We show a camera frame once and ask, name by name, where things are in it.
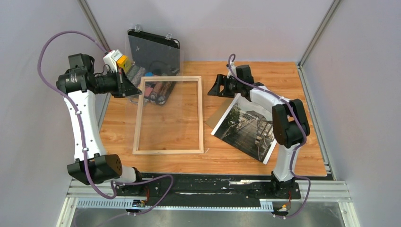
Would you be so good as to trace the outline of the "black and white photo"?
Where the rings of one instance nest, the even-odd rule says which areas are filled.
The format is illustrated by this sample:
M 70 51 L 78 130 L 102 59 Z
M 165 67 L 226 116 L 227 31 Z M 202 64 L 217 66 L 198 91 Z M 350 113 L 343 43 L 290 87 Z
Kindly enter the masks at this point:
M 240 94 L 223 112 L 211 135 L 263 164 L 267 164 L 277 144 L 272 114 Z

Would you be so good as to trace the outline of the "light wooden picture frame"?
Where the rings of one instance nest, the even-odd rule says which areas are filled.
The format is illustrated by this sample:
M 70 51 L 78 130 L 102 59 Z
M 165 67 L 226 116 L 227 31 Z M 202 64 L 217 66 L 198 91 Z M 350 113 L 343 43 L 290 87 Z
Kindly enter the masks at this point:
M 128 150 L 134 155 L 203 154 L 200 76 L 143 77 Z

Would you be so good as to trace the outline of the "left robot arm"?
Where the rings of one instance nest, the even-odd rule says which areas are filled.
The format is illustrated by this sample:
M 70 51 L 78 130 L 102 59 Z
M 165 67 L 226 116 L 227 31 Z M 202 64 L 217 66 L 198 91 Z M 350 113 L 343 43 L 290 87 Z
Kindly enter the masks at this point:
M 126 183 L 131 194 L 140 195 L 145 183 L 139 179 L 139 171 L 124 166 L 118 155 L 107 154 L 103 146 L 95 104 L 97 94 L 126 98 L 140 95 L 141 90 L 126 76 L 130 67 L 127 56 L 119 50 L 109 51 L 103 61 L 107 72 L 96 74 L 93 57 L 81 53 L 70 55 L 70 68 L 56 82 L 56 87 L 65 95 L 75 141 L 74 163 L 67 165 L 67 171 L 85 185 L 115 180 Z

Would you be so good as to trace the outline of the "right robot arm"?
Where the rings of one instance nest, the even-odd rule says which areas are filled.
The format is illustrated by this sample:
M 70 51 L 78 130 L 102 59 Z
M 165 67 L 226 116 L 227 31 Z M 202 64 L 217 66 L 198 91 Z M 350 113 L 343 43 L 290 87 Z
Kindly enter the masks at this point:
M 279 144 L 279 154 L 272 171 L 270 191 L 275 197 L 283 197 L 295 186 L 296 155 L 306 143 L 310 126 L 303 102 L 279 96 L 265 85 L 255 82 L 249 65 L 227 64 L 228 74 L 218 74 L 209 96 L 233 98 L 240 95 L 272 115 L 272 129 Z

